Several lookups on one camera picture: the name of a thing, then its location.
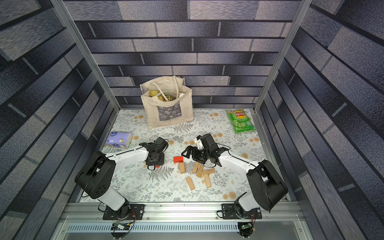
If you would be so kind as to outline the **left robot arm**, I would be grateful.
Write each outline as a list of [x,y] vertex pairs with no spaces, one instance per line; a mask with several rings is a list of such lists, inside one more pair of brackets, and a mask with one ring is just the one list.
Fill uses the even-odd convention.
[[115,172],[141,162],[145,162],[148,170],[154,171],[164,164],[168,146],[168,141],[159,137],[153,143],[140,143],[136,148],[109,156],[94,152],[75,177],[75,183],[90,198],[105,204],[123,218],[130,214],[131,209],[129,201],[111,186]]

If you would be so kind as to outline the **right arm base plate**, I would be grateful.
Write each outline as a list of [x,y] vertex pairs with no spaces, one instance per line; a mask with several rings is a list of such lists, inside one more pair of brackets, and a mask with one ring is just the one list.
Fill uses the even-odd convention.
[[221,204],[222,216],[225,220],[250,220],[250,219],[262,219],[262,213],[260,208],[252,209],[251,211],[243,210],[240,205],[237,204]]

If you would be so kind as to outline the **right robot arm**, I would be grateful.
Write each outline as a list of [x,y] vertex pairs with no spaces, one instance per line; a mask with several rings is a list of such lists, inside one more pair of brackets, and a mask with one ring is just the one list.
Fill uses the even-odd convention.
[[251,191],[234,201],[234,209],[239,217],[254,209],[262,208],[268,212],[288,193],[288,187],[271,162],[263,160],[251,163],[235,155],[231,148],[215,142],[211,134],[197,136],[196,146],[187,146],[181,156],[197,163],[225,167],[247,177]]

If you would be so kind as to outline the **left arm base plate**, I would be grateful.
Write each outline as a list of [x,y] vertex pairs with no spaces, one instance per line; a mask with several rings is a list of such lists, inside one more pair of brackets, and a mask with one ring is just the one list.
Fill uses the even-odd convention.
[[109,221],[133,221],[142,220],[144,210],[144,204],[124,204],[119,210],[114,211],[109,206],[106,206],[104,210],[103,220]]

